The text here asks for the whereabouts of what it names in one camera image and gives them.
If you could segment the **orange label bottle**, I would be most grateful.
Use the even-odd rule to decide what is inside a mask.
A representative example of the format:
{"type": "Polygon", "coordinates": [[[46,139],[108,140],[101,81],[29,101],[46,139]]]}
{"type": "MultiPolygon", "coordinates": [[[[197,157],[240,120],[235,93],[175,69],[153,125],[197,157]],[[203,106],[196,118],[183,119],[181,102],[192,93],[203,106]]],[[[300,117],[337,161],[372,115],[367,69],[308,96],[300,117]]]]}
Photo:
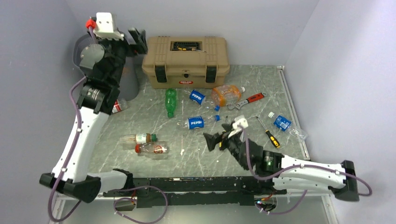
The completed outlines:
{"type": "Polygon", "coordinates": [[[233,105],[240,100],[242,93],[245,91],[246,88],[242,86],[223,85],[212,89],[211,99],[216,106],[233,105]]]}

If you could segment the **green plastic bottle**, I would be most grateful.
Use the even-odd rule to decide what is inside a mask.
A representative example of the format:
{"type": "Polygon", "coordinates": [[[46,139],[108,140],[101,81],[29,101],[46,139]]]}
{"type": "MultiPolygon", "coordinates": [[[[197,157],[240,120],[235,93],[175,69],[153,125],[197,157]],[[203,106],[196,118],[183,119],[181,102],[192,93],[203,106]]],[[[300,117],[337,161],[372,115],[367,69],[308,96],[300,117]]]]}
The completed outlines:
{"type": "Polygon", "coordinates": [[[169,88],[165,92],[165,108],[167,117],[173,118],[177,107],[177,91],[169,88]]]}

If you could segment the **blue label bottle white cap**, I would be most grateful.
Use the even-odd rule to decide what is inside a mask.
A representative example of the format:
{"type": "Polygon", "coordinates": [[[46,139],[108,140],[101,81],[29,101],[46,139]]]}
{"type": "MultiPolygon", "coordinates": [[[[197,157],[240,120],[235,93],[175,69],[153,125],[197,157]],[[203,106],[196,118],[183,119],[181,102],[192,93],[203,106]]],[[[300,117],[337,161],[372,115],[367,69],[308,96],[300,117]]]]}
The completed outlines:
{"type": "Polygon", "coordinates": [[[272,123],[276,128],[283,132],[289,133],[299,142],[304,142],[307,139],[308,134],[286,117],[275,114],[274,112],[270,112],[268,117],[272,120],[272,123]]]}

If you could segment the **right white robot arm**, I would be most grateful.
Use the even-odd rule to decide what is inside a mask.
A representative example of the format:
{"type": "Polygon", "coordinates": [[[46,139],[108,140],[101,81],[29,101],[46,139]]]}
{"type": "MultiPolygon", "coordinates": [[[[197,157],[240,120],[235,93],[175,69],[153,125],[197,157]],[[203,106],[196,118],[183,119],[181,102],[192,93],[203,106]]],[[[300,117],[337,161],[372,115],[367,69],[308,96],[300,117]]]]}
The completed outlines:
{"type": "Polygon", "coordinates": [[[223,133],[203,134],[208,150],[216,146],[228,150],[239,165],[258,180],[260,192],[300,189],[333,193],[335,198],[347,202],[360,200],[351,161],[319,164],[264,150],[248,138],[246,121],[223,124],[223,128],[223,133]]]}

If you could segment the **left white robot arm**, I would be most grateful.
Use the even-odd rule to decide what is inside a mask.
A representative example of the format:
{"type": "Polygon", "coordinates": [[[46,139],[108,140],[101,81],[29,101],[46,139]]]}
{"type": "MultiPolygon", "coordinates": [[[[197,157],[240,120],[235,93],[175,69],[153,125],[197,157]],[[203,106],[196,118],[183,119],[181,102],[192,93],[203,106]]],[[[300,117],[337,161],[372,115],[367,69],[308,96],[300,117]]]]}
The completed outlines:
{"type": "Polygon", "coordinates": [[[134,43],[120,39],[98,38],[80,53],[79,68],[84,74],[83,88],[73,101],[76,119],[56,166],[44,173],[39,183],[85,203],[99,193],[112,190],[122,196],[134,190],[133,174],[113,169],[110,172],[89,174],[89,162],[103,125],[112,114],[120,94],[120,81],[126,59],[148,51],[145,30],[129,29],[134,43]]]}

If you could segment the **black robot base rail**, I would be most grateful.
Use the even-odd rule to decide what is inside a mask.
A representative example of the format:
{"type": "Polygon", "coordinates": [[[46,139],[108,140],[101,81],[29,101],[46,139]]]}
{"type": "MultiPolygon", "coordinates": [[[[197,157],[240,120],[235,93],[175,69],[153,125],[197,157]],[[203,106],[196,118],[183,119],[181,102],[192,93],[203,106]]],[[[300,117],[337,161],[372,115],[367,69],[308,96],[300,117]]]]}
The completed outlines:
{"type": "Polygon", "coordinates": [[[252,176],[227,177],[182,177],[182,178],[137,178],[133,179],[138,189],[121,192],[111,190],[109,197],[137,199],[138,208],[162,206],[167,201],[176,205],[238,204],[250,206],[259,196],[283,193],[276,190],[270,180],[259,181],[252,176]]]}

